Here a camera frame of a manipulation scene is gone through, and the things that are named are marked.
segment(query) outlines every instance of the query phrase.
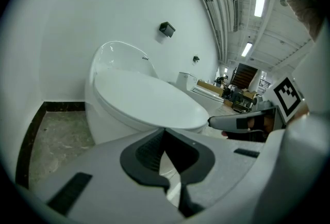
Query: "toilet tank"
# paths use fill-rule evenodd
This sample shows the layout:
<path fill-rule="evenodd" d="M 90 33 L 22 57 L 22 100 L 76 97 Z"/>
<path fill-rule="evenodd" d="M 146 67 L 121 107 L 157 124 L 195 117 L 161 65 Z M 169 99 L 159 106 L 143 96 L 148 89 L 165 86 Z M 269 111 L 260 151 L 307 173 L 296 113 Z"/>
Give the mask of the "toilet tank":
<path fill-rule="evenodd" d="M 142 50 L 120 41 L 112 41 L 102 45 L 93 59 L 96 71 L 114 68 L 142 73 L 158 78 L 149 57 Z"/>
<path fill-rule="evenodd" d="M 197 86 L 198 79 L 189 73 L 179 72 L 176 79 L 176 86 L 181 90 L 192 90 Z"/>

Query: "toilet bowl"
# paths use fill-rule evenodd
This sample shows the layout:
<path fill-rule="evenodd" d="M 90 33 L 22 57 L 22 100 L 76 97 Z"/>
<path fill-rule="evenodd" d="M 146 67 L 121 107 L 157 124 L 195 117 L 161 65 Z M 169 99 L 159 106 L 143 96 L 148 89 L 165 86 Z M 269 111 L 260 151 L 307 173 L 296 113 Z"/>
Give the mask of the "toilet bowl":
<path fill-rule="evenodd" d="M 209 118 L 192 98 L 158 78 L 143 51 L 118 41 L 95 52 L 85 102 L 96 144 L 160 127 L 200 132 Z"/>
<path fill-rule="evenodd" d="M 223 105 L 224 99 L 215 92 L 198 86 L 197 82 L 198 79 L 189 73 L 179 72 L 176 82 L 171 84 L 197 101 L 209 115 L 213 115 Z"/>

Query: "white toilet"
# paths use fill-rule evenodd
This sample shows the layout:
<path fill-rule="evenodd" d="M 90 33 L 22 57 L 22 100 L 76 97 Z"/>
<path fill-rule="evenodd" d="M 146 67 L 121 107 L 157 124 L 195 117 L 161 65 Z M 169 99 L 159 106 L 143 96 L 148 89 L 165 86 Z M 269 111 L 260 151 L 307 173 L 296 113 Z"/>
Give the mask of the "white toilet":
<path fill-rule="evenodd" d="M 198 86 L 197 82 L 198 79 L 189 73 L 179 72 L 176 83 L 171 84 L 188 94 L 212 115 L 222 106 L 224 99 L 215 92 Z"/>
<path fill-rule="evenodd" d="M 160 127 L 200 132 L 209 118 L 192 98 L 158 79 L 143 51 L 118 41 L 96 51 L 85 102 L 96 144 Z"/>

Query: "toilet seat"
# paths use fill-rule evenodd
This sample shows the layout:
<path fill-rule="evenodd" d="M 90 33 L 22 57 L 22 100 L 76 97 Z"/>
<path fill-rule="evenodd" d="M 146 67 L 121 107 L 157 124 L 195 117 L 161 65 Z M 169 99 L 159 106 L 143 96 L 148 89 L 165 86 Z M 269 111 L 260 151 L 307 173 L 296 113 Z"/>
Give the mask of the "toilet seat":
<path fill-rule="evenodd" d="M 137 72 L 104 70 L 95 76 L 94 89 L 109 111 L 151 126 L 194 129 L 204 126 L 209 118 L 184 92 Z"/>
<path fill-rule="evenodd" d="M 202 95 L 202 96 L 205 96 L 209 99 L 212 99 L 212 100 L 215 100 L 215 101 L 218 101 L 218 102 L 223 102 L 223 98 L 217 96 L 213 91 L 210 91 L 210 90 L 207 90 L 207 89 L 204 89 L 202 88 L 201 86 L 195 86 L 193 89 L 192 89 L 193 92 L 199 94 L 199 95 Z"/>

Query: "ceiling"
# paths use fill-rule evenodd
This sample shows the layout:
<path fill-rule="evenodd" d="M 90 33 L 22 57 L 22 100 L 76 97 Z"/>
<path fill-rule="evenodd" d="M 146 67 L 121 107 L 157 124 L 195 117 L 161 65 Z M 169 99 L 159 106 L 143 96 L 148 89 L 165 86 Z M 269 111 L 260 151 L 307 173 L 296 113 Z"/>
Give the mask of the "ceiling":
<path fill-rule="evenodd" d="M 280 0 L 266 0 L 261 18 L 254 16 L 255 3 L 256 0 L 240 0 L 239 31 L 228 33 L 224 63 L 237 61 L 267 72 L 291 73 L 311 48 L 308 32 Z M 254 45 L 244 58 L 241 54 L 247 42 Z"/>

